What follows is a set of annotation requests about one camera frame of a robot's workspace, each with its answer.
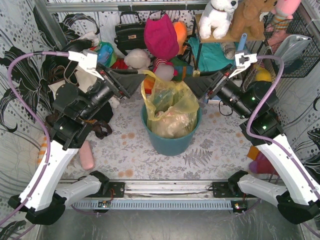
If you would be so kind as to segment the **yellow trash bag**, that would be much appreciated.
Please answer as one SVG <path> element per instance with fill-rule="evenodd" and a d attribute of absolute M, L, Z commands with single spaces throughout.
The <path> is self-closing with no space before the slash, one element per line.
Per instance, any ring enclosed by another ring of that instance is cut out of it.
<path fill-rule="evenodd" d="M 155 75 L 150 70 L 143 70 L 143 74 Z M 162 81 L 156 78 L 151 94 L 146 94 L 144 83 L 141 84 L 141 94 L 147 111 L 147 127 L 151 131 L 151 121 L 156 120 L 156 113 L 159 111 L 174 114 L 196 113 L 199 103 L 190 88 L 181 81 Z"/>

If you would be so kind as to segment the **teal trash bin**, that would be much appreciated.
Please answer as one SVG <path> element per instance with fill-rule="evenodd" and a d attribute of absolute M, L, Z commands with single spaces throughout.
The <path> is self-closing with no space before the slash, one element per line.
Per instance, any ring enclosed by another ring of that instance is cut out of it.
<path fill-rule="evenodd" d="M 184 153 L 191 145 L 192 138 L 202 121 L 202 109 L 199 107 L 197 110 L 196 125 L 193 131 L 180 138 L 163 138 L 151 132 L 147 127 L 148 115 L 145 105 L 143 105 L 141 108 L 140 117 L 142 124 L 148 134 L 149 141 L 156 152 L 164 156 L 172 157 Z"/>

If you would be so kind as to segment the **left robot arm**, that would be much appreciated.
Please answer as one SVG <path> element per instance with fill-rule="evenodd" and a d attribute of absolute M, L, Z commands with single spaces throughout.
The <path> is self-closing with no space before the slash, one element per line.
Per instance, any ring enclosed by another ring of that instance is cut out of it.
<path fill-rule="evenodd" d="M 65 168 L 83 146 L 93 125 L 89 122 L 113 97 L 130 98 L 145 79 L 143 70 L 111 69 L 97 65 L 95 83 L 83 92 L 72 83 L 56 91 L 53 107 L 61 116 L 53 125 L 45 155 L 25 190 L 10 197 L 8 205 L 24 212 L 34 225 L 52 225 L 66 207 L 91 196 L 112 194 L 110 179 L 95 170 L 69 187 L 58 188 Z"/>

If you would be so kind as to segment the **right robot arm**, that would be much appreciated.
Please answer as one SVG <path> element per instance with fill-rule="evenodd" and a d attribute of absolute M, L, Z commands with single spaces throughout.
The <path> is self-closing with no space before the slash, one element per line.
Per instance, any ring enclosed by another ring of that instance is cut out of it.
<path fill-rule="evenodd" d="M 272 83 L 265 80 L 254 81 L 248 85 L 246 91 L 242 91 L 230 80 L 230 76 L 230 71 L 216 71 L 199 77 L 186 77 L 184 82 L 198 99 L 217 96 L 241 119 L 248 120 Z M 230 194 L 235 197 L 260 198 L 277 207 L 286 220 L 297 225 L 320 213 L 320 185 L 291 149 L 275 113 L 272 112 L 272 107 L 277 102 L 276 92 L 272 91 L 252 123 L 245 121 L 240 128 L 246 139 L 274 167 L 284 185 L 276 185 L 239 170 L 229 177 L 224 186 L 225 191 L 220 196 Z"/>

